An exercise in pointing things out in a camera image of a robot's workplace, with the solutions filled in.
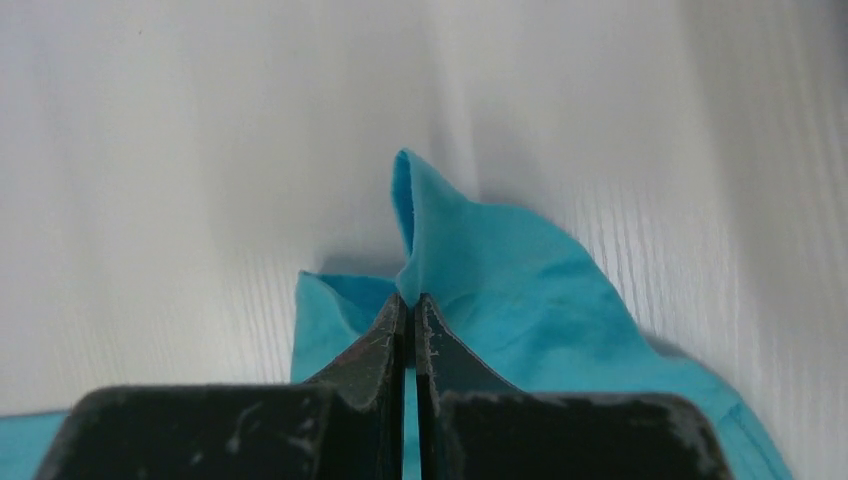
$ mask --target fabric fold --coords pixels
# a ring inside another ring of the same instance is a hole
[[[519,388],[675,393],[715,426],[736,478],[791,478],[739,395],[696,362],[657,354],[588,252],[551,222],[468,200],[408,150],[395,159],[392,199],[406,265],[394,281],[301,276],[293,380],[349,346],[375,318],[379,298],[396,290],[414,305],[429,293],[457,336]],[[409,388],[404,476],[419,478]]]

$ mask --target white wood grain table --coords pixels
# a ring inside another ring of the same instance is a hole
[[[409,146],[573,233],[798,478],[844,478],[836,5],[3,2],[0,414],[286,381],[297,271],[402,263]]]

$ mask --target turquoise fabric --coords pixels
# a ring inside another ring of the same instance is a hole
[[[519,388],[677,393],[713,423],[737,479],[791,478],[739,394],[692,360],[657,354],[565,232],[523,208],[469,201],[409,151],[395,160],[392,198],[406,266],[395,279],[301,274],[292,381],[347,348],[391,293],[412,305],[426,292],[454,332]],[[409,371],[405,478],[420,477],[412,380]]]
[[[0,479],[32,478],[65,415],[0,418]]]

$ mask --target blue cloth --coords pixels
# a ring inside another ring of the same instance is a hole
[[[412,152],[395,160],[392,197],[408,261],[395,279],[302,273],[292,381],[317,372],[399,291],[432,294],[454,332],[527,391],[673,392],[718,432],[737,479],[791,475],[732,388],[686,358],[657,354],[585,249],[528,210],[466,199]],[[420,478],[411,371],[404,477]]]
[[[0,479],[32,478],[65,415],[0,418]]]

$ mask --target white backdrop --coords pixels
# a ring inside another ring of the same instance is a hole
[[[409,146],[577,236],[799,478],[842,478],[848,56],[829,5],[4,1],[0,414],[287,380],[297,271],[401,264],[389,179]]]

